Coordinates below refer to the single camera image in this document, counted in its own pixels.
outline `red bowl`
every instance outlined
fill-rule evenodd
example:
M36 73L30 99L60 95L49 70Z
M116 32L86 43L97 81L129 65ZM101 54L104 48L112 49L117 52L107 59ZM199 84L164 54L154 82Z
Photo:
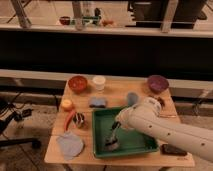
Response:
M161 75L151 75L147 80L148 86L153 93L162 93L169 87L168 80Z
M69 16L60 17L59 21L62 25L70 25L70 17Z
M69 88L75 93L81 93L87 88L87 79L81 75L77 75L69 79Z

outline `green tray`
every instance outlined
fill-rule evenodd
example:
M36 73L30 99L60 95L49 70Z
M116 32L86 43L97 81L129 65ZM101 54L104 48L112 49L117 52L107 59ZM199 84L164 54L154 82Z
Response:
M110 133L110 128L115 116L124 107L96 109L92 115L93 126L93 152L96 158L125 156L130 154L142 154L158 150L157 141L135 130L125 131L121 128L117 131L119 148L108 151L105 147L105 139Z

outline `white cup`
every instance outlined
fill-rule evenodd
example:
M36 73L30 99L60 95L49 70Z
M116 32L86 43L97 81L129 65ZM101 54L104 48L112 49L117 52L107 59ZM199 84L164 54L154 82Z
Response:
M94 76L92 79L93 84L95 85L96 90L103 90L106 83L106 78L101 75Z

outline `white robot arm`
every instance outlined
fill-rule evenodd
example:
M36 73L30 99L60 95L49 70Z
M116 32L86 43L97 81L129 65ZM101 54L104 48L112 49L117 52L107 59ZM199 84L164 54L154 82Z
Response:
M213 131L160 118L160 110L160 103L147 97L123 109L116 121L124 129L135 129L213 162Z

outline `pink bowl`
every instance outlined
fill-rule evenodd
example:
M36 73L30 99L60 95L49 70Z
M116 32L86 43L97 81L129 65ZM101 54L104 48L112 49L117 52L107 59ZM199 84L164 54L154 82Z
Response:
M168 80L161 75L151 75L147 80L148 86L153 93L162 93L169 87Z

